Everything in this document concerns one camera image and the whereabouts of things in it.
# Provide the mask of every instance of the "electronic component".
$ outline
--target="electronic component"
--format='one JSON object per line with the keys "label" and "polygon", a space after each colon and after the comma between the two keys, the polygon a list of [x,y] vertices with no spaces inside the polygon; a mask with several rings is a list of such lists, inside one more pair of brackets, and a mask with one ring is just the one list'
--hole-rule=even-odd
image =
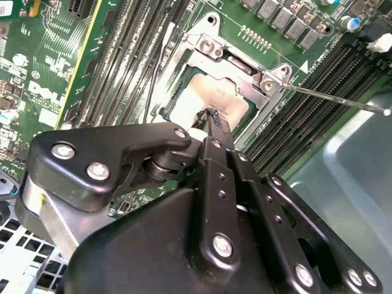
{"label": "electronic component", "polygon": [[283,2],[283,6],[286,7],[287,9],[290,9],[291,6],[293,5],[293,3],[294,3],[294,0],[285,0]]}
{"label": "electronic component", "polygon": [[10,143],[8,143],[7,152],[12,153],[14,148],[15,148],[15,141],[11,140]]}
{"label": "electronic component", "polygon": [[243,6],[252,9],[257,4],[258,0],[242,0],[241,3]]}
{"label": "electronic component", "polygon": [[302,20],[305,19],[305,15],[310,11],[310,8],[306,5],[302,5],[299,11],[297,12],[296,16]]}
{"label": "electronic component", "polygon": [[15,101],[13,99],[9,99],[7,97],[0,98],[0,109],[8,110],[15,106]]}
{"label": "electronic component", "polygon": [[19,162],[26,162],[27,155],[29,154],[29,149],[22,148],[18,154],[15,156],[15,159]]}
{"label": "electronic component", "polygon": [[71,0],[68,11],[80,18],[89,16],[94,0]]}
{"label": "electronic component", "polygon": [[366,1],[366,5],[369,7],[375,7],[379,4],[379,0],[367,0]]}
{"label": "electronic component", "polygon": [[109,27],[115,21],[115,16],[116,16],[116,10],[109,9],[108,11],[106,11],[105,19],[102,22],[102,27],[103,28]]}
{"label": "electronic component", "polygon": [[366,4],[364,0],[356,0],[350,8],[350,12],[358,17],[366,10]]}
{"label": "electronic component", "polygon": [[392,1],[383,1],[380,5],[379,8],[377,8],[379,12],[382,14],[388,14],[392,10]]}
{"label": "electronic component", "polygon": [[22,88],[14,86],[12,90],[12,95],[20,98],[22,96]]}
{"label": "electronic component", "polygon": [[313,20],[311,21],[311,23],[309,24],[309,26],[312,29],[317,29],[317,27],[319,26],[319,24],[322,22],[322,18],[319,17],[318,15],[316,15]]}
{"label": "electronic component", "polygon": [[19,118],[19,114],[15,109],[7,109],[0,113],[0,123],[9,126]]}
{"label": "electronic component", "polygon": [[5,85],[5,87],[4,87],[4,91],[5,91],[5,92],[8,92],[8,93],[12,93],[12,92],[13,92],[13,87],[14,87],[13,84],[7,83],[7,84]]}
{"label": "electronic component", "polygon": [[94,59],[90,60],[87,63],[87,66],[86,66],[86,69],[85,69],[85,75],[88,75],[91,72],[93,72],[94,69],[96,68],[96,65],[97,65],[97,58],[94,58]]}
{"label": "electronic component", "polygon": [[277,6],[276,0],[266,0],[257,12],[257,15],[265,20],[269,20]]}
{"label": "electronic component", "polygon": [[376,41],[370,43],[367,46],[367,49],[369,49],[372,52],[386,53],[391,49],[391,47],[392,47],[392,34],[389,32],[387,34],[382,35]]}
{"label": "electronic component", "polygon": [[359,37],[365,42],[373,42],[389,30],[388,23],[383,18],[377,17],[371,24],[365,26]]}
{"label": "electronic component", "polygon": [[323,5],[333,5],[340,3],[340,0],[321,0]]}
{"label": "electronic component", "polygon": [[361,25],[361,21],[357,17],[350,17],[348,15],[341,18],[341,27],[348,32],[353,32]]}
{"label": "electronic component", "polygon": [[316,40],[320,37],[320,34],[318,32],[316,32],[315,30],[311,29],[309,32],[307,32],[307,34],[305,35],[305,37],[302,39],[302,41],[300,42],[300,47],[308,50],[311,48],[311,46],[313,46],[314,42],[316,42]]}
{"label": "electronic component", "polygon": [[292,13],[286,8],[282,8],[281,11],[276,15],[271,26],[282,31],[290,21],[291,17]]}
{"label": "electronic component", "polygon": [[295,21],[290,25],[285,36],[288,37],[289,39],[296,40],[303,32],[305,27],[306,24],[302,20],[296,18]]}

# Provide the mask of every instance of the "screw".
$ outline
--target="screw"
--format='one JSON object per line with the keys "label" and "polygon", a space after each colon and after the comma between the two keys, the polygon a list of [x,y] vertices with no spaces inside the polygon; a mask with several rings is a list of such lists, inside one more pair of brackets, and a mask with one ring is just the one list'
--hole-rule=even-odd
{"label": "screw", "polygon": [[176,135],[179,136],[180,138],[185,138],[186,137],[185,132],[183,130],[181,130],[181,129],[175,129],[174,133],[176,133]]}
{"label": "screw", "polygon": [[276,185],[278,185],[278,186],[281,186],[281,185],[282,185],[282,182],[281,182],[280,179],[278,179],[277,177],[273,176],[273,177],[272,177],[272,180],[273,180],[273,182],[274,182]]}
{"label": "screw", "polygon": [[307,287],[313,286],[312,275],[303,265],[296,265],[295,272],[302,284],[304,284]]}
{"label": "screw", "polygon": [[88,166],[87,174],[90,178],[96,179],[97,181],[103,181],[109,178],[109,169],[106,165],[95,162]]}
{"label": "screw", "polygon": [[60,159],[64,159],[64,160],[71,159],[71,158],[73,158],[73,156],[75,156],[75,150],[71,146],[66,145],[66,144],[54,145],[51,148],[51,153],[55,157],[60,158]]}
{"label": "screw", "polygon": [[351,279],[351,281],[353,281],[353,283],[357,286],[362,286],[362,280],[360,278],[360,276],[356,273],[356,271],[354,271],[353,269],[349,268],[347,270],[347,273],[349,274],[349,277]]}
{"label": "screw", "polygon": [[214,43],[212,43],[210,40],[203,40],[200,43],[200,50],[205,54],[210,54],[212,51],[214,51]]}
{"label": "screw", "polygon": [[282,67],[281,69],[281,75],[283,77],[285,77],[286,75],[288,75],[288,68],[287,67]]}
{"label": "screw", "polygon": [[216,148],[220,148],[220,147],[221,147],[221,143],[219,143],[218,140],[212,140],[212,144],[213,144]]}
{"label": "screw", "polygon": [[221,257],[229,257],[233,253],[232,245],[229,240],[222,235],[215,235],[213,238],[213,245],[215,251]]}
{"label": "screw", "polygon": [[108,216],[115,216],[116,210],[114,208],[109,208]]}
{"label": "screw", "polygon": [[247,161],[246,156],[245,156],[244,154],[242,154],[242,153],[238,153],[238,157],[239,157],[239,159],[241,159],[242,161]]}
{"label": "screw", "polygon": [[371,286],[377,286],[377,281],[374,279],[374,276],[371,273],[369,273],[368,271],[363,271],[363,276]]}

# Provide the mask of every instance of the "capacitor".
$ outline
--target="capacitor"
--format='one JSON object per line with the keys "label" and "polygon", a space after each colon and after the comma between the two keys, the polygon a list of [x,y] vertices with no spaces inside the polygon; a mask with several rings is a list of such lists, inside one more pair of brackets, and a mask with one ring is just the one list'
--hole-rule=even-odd
{"label": "capacitor", "polygon": [[0,124],[9,126],[19,118],[19,114],[15,109],[4,110],[0,113]]}
{"label": "capacitor", "polygon": [[323,5],[332,5],[338,4],[341,0],[321,0],[321,4]]}
{"label": "capacitor", "polygon": [[353,32],[360,27],[361,21],[357,17],[350,17],[348,15],[342,17],[341,27],[346,31]]}

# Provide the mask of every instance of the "dimm slot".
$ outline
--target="dimm slot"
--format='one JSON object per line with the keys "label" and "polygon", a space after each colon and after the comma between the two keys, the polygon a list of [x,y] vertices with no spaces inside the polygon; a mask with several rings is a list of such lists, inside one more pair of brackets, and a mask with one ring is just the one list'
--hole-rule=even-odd
{"label": "dimm slot", "polygon": [[108,70],[110,70],[111,63],[115,59],[116,49],[119,47],[119,43],[122,41],[127,31],[128,25],[136,11],[138,2],[138,0],[125,0],[120,7],[119,17],[117,18],[108,37],[108,46],[105,47],[97,69],[94,71],[94,76],[89,83],[86,95],[79,108],[78,126],[80,126],[81,121],[84,120],[83,115],[87,113],[89,107],[92,104],[94,105],[96,100],[99,98],[99,96],[94,95],[95,92],[99,92],[96,88],[100,88],[105,84],[104,80],[107,77]]}
{"label": "dimm slot", "polygon": [[[343,85],[342,87],[338,88],[337,92],[334,94],[341,97],[348,96],[347,98],[350,100],[358,100],[363,95],[363,93],[365,93],[368,88],[371,87],[372,83],[368,82],[370,80],[374,81],[373,75],[377,75],[377,72],[369,75],[369,72],[372,71],[374,71],[374,68],[371,65],[366,62],[362,62],[355,70],[355,75],[347,75],[347,73],[345,75],[342,74],[339,76],[342,77],[342,79],[337,79],[337,81],[339,81],[338,84],[342,83]],[[355,89],[356,91],[349,95],[350,92],[352,92],[352,89]],[[314,114],[309,115],[311,119],[306,123],[306,125],[298,129],[298,132],[295,134],[293,139],[290,139],[290,142],[288,142],[288,144],[286,144],[284,148],[279,151],[279,156],[275,156],[274,158],[270,157],[267,160],[263,160],[263,163],[257,167],[258,172],[261,174],[264,172],[270,172],[272,170],[276,171],[276,169],[279,168],[277,166],[282,165],[287,156],[290,156],[290,158],[297,157],[295,150],[302,150],[304,147],[304,152],[306,152],[309,149],[309,145],[311,145],[313,141],[316,140],[315,135],[320,132],[320,129],[328,130],[328,126],[334,123],[334,121],[331,122],[331,118],[334,120],[338,119],[339,116],[337,116],[335,112],[339,110],[340,107],[343,111],[347,110],[346,106],[337,105],[334,102],[324,100],[321,104],[317,105],[318,110],[310,110],[310,112],[314,112]]]}
{"label": "dimm slot", "polygon": [[162,41],[163,38],[163,31],[159,32],[159,27],[164,28],[165,25],[170,21],[171,16],[173,15],[172,11],[171,13],[167,13],[167,7],[169,5],[170,1],[165,1],[161,7],[160,10],[157,12],[157,15],[154,16],[154,19],[156,20],[152,24],[152,28],[150,29],[151,32],[154,34],[150,34],[147,38],[145,38],[143,41],[143,46],[137,53],[137,55],[134,57],[132,60],[132,64],[130,65],[130,68],[128,70],[128,74],[125,77],[121,88],[119,89],[119,92],[117,93],[115,99],[113,99],[112,105],[109,107],[110,112],[107,115],[107,118],[105,119],[104,124],[110,125],[112,123],[113,118],[115,117],[115,114],[118,112],[119,106],[121,105],[121,101],[125,98],[127,99],[130,104],[132,103],[132,98],[131,97],[126,97],[126,94],[129,90],[129,86],[131,83],[138,85],[141,77],[143,76],[145,72],[145,67],[147,64],[149,64],[150,60],[152,57],[156,54],[156,51],[159,48],[159,45]]}
{"label": "dimm slot", "polygon": [[[361,74],[367,74],[367,72],[365,72],[365,73],[356,73],[356,75],[361,75]],[[331,93],[332,89],[335,88],[335,83],[342,83],[342,80],[339,79],[339,77],[337,79],[333,79],[334,83],[332,83],[332,85],[330,83],[329,91],[328,91],[329,93]],[[349,84],[349,87],[350,86],[352,87],[352,83],[351,82],[347,82],[346,81],[345,85],[347,86],[347,84]],[[334,93],[334,94],[339,95],[339,96],[344,95],[343,89],[344,89],[344,87],[343,88],[339,88],[337,93]],[[317,127],[319,122],[324,118],[324,116],[322,116],[322,113],[320,113],[320,112],[322,112],[324,109],[328,108],[328,106],[332,106],[333,107],[335,105],[334,102],[330,102],[330,101],[327,101],[327,100],[322,101],[320,104],[317,105],[318,108],[310,108],[310,109],[308,109],[307,112],[309,113],[309,115],[306,116],[306,119],[308,119],[309,117],[312,118],[312,119],[310,119],[307,122],[306,125],[303,125],[303,127],[301,127],[301,125],[304,123],[304,121],[299,121],[299,122],[301,122],[300,125],[298,125],[297,127],[292,127],[292,129],[293,129],[293,136],[292,136],[293,139],[291,139],[291,140],[300,140],[298,142],[298,144],[302,143],[304,141],[303,138],[307,137],[309,135],[309,133],[312,130],[314,130],[314,128]],[[260,155],[260,159],[262,159],[262,160],[260,160],[260,164],[257,164],[257,169],[259,171],[260,170],[263,170],[263,171],[269,170],[269,166],[271,166],[271,165],[273,166],[274,163],[275,163],[275,162],[270,163],[271,160],[274,160],[274,161],[281,160],[281,155],[282,155],[282,153],[284,153],[284,150],[292,149],[292,148],[294,148],[294,146],[295,146],[294,142],[291,142],[291,143],[288,143],[288,144],[285,144],[285,145],[278,145],[277,147],[275,146],[274,148],[271,148],[273,150],[272,154],[271,153],[267,153],[267,154]],[[275,155],[278,151],[279,151],[279,158],[275,157],[275,159],[274,159],[273,155]]]}
{"label": "dimm slot", "polygon": [[[379,78],[380,78],[380,72],[374,72],[370,76],[370,79],[366,80],[367,86],[364,87],[363,89],[357,90],[354,96],[361,97],[371,87],[371,85],[373,85],[373,83],[375,83]],[[316,134],[314,134],[315,137],[313,141],[318,141],[319,139],[321,139],[324,136],[325,132],[336,122],[337,120],[336,118],[339,118],[341,115],[344,114],[344,112],[347,111],[347,107],[344,105],[335,105],[335,108],[338,109],[336,111],[332,110],[330,112],[332,113],[332,115],[329,115],[328,120],[325,121],[322,124],[322,127],[317,130]],[[285,173],[292,166],[292,164],[294,164],[306,151],[308,151],[311,144],[312,143],[310,143],[310,145],[303,146],[300,150],[295,151],[294,154],[291,153],[289,160],[286,160],[285,162],[283,161],[280,164],[280,166],[277,166],[274,169],[273,172],[277,173],[278,175],[282,175],[283,173]]]}
{"label": "dimm slot", "polygon": [[91,112],[92,116],[90,120],[94,126],[98,126],[101,117],[105,117],[103,114],[106,109],[105,106],[110,103],[109,100],[114,98],[119,85],[121,87],[121,75],[127,72],[128,64],[131,62],[133,55],[136,54],[135,52],[138,50],[138,46],[146,33],[146,27],[149,26],[149,22],[152,20],[156,9],[157,1],[154,1],[152,5],[150,0],[142,0],[139,3],[127,34],[122,40],[121,48],[118,50],[118,54],[108,75],[108,80],[99,92],[100,98]]}
{"label": "dimm slot", "polygon": [[[330,73],[338,64],[339,61],[347,56],[350,52],[350,48],[339,48],[336,51],[332,52],[331,56],[327,58],[316,70],[316,72],[311,75],[307,82],[305,82],[304,87],[309,87],[311,89],[315,88],[315,85],[320,80],[322,81],[324,78],[328,77],[328,73]],[[303,94],[293,94],[289,99],[287,105],[284,109],[279,112],[273,120],[273,123],[270,124],[267,129],[262,132],[259,136],[254,138],[253,143],[246,150],[246,154],[253,160],[255,156],[263,149],[263,146],[266,146],[264,138],[272,134],[277,134],[278,131],[283,127],[283,125],[296,114],[296,112],[311,101],[305,98],[306,95]]]}

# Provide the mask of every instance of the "chip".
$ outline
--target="chip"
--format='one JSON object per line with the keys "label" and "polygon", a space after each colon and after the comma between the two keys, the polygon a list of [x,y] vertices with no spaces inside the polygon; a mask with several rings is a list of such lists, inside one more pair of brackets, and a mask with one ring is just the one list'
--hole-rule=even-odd
{"label": "chip", "polygon": [[306,27],[306,24],[300,20],[296,19],[291,26],[289,26],[289,29],[287,30],[285,36],[288,37],[289,39],[296,40],[300,34],[304,31]]}
{"label": "chip", "polygon": [[308,6],[302,5],[302,7],[299,9],[297,12],[296,16],[299,17],[300,19],[305,19],[305,15],[310,11]]}
{"label": "chip", "polygon": [[87,64],[87,66],[86,66],[85,75],[88,75],[88,74],[90,74],[91,72],[93,72],[94,69],[96,68],[96,65],[97,65],[97,59],[96,59],[96,58],[90,60],[90,61],[88,62],[88,64]]}
{"label": "chip", "polygon": [[257,15],[265,20],[269,20],[277,7],[276,0],[266,0]]}
{"label": "chip", "polygon": [[6,97],[0,98],[0,109],[8,110],[13,108],[15,105],[15,101],[13,99],[8,99]]}
{"label": "chip", "polygon": [[364,0],[356,0],[350,8],[350,12],[358,17],[360,16],[366,9],[366,4]]}
{"label": "chip", "polygon": [[242,4],[249,9],[255,7],[257,2],[258,0],[242,0]]}
{"label": "chip", "polygon": [[294,3],[294,0],[285,0],[283,2],[283,6],[290,9],[290,7],[293,5],[293,3]]}
{"label": "chip", "polygon": [[392,2],[385,0],[380,4],[377,10],[382,14],[388,14],[392,10]]}
{"label": "chip", "polygon": [[115,22],[116,10],[108,10],[106,11],[104,22],[102,23],[102,27],[105,28],[110,26]]}
{"label": "chip", "polygon": [[283,8],[278,13],[276,18],[272,22],[271,26],[282,31],[287,26],[291,18],[292,18],[292,13],[286,8]]}
{"label": "chip", "polygon": [[13,87],[12,95],[21,97],[22,96],[22,89],[19,87]]}
{"label": "chip", "polygon": [[300,42],[300,47],[308,50],[311,48],[311,46],[313,46],[314,42],[316,42],[316,40],[320,37],[320,35],[318,34],[318,32],[314,31],[313,29],[311,29],[306,36],[304,37],[304,39]]}
{"label": "chip", "polygon": [[310,23],[310,27],[312,29],[317,29],[317,26],[322,22],[322,18],[319,17],[318,15],[315,16],[315,18],[312,20],[312,22]]}

